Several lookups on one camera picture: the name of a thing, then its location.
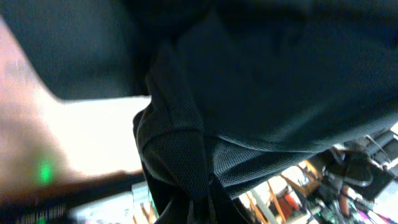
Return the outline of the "black t-shirt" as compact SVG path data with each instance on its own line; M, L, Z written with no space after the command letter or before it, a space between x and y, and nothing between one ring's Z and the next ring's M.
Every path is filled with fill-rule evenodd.
M2 1L60 100L149 96L133 135L159 223L246 223L238 195L397 122L396 1Z

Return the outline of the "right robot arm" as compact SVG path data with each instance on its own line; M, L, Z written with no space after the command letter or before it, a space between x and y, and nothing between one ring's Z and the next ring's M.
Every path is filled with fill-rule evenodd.
M397 221L397 133L388 130L338 144L309 159L320 174L314 195L333 204L339 200Z

